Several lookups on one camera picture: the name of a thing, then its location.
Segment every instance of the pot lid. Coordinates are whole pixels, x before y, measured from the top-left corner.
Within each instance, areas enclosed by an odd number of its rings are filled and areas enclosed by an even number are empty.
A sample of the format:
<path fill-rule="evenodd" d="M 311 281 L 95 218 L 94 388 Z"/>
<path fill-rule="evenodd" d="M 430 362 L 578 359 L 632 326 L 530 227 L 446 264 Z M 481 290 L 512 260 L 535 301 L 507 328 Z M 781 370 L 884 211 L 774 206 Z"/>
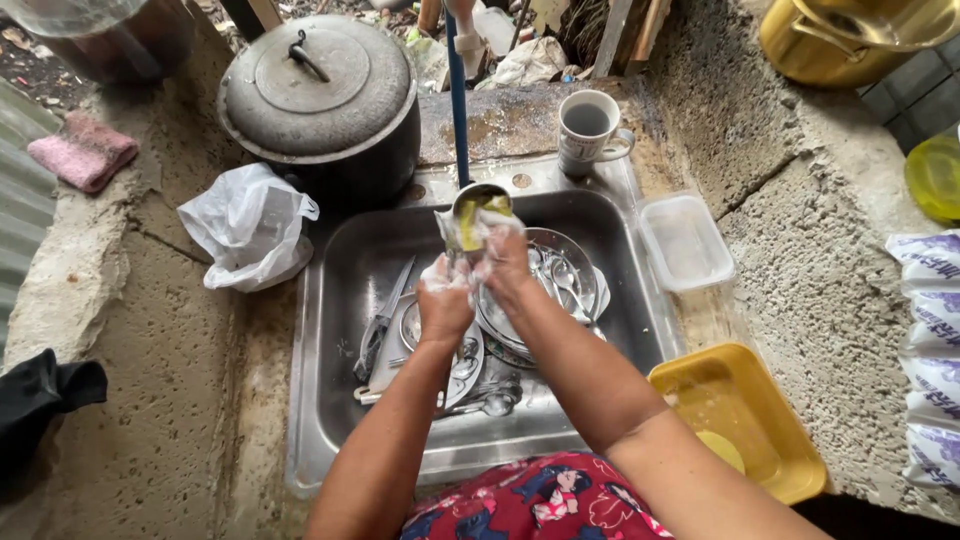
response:
<path fill-rule="evenodd" d="M 237 55 L 218 112 L 261 158 L 324 161 L 375 138 L 408 109 L 413 73 L 385 32 L 352 17 L 314 15 L 274 28 Z"/>

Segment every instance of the hand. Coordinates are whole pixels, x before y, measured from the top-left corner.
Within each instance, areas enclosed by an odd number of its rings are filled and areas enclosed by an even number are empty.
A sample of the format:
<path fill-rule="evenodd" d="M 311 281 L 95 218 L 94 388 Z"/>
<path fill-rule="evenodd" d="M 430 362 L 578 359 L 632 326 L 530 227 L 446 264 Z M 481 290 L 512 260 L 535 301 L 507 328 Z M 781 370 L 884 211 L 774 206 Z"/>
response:
<path fill-rule="evenodd" d="M 469 265 L 465 260 L 458 260 L 453 280 L 447 275 L 446 266 L 446 255 L 441 254 L 423 271 L 417 283 L 419 344 L 437 342 L 456 346 L 473 323 L 473 308 L 469 304 Z"/>
<path fill-rule="evenodd" d="M 484 283 L 497 302 L 509 301 L 520 286 L 533 279 L 527 258 L 527 239 L 523 232 L 507 226 L 497 226 L 487 238 L 488 267 L 479 269 L 486 274 Z"/>

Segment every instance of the yellow plastic basin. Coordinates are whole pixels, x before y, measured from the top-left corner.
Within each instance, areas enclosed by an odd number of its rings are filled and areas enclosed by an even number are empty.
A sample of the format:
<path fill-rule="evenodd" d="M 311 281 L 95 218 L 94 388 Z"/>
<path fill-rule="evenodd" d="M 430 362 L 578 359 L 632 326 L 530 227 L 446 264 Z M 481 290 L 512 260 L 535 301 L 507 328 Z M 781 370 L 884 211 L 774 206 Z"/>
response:
<path fill-rule="evenodd" d="M 820 494 L 827 466 L 753 351 L 725 343 L 663 363 L 650 382 L 694 431 L 729 440 L 744 474 L 783 503 Z"/>

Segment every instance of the red patterned clothing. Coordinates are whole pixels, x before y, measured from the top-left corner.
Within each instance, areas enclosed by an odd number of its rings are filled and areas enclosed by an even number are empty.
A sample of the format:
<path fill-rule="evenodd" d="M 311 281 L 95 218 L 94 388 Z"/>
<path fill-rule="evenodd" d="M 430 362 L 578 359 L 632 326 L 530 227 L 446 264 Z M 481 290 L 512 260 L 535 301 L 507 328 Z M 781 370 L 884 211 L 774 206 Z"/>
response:
<path fill-rule="evenodd" d="M 494 467 L 414 504 L 400 540 L 672 538 L 597 454 L 562 452 Z"/>

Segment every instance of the blue pipe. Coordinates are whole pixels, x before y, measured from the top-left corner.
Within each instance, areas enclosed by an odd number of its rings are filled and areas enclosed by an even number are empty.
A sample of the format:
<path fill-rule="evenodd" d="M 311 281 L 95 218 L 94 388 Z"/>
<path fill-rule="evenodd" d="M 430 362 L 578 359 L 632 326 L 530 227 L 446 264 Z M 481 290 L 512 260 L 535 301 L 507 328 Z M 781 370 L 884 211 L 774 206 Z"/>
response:
<path fill-rule="evenodd" d="M 460 188 L 470 183 L 469 155 L 467 153 L 467 81 L 464 59 L 457 54 L 453 39 L 457 36 L 457 21 L 444 2 L 446 19 L 446 55 L 450 64 L 450 103 L 453 105 L 453 145 L 457 151 L 457 179 Z"/>

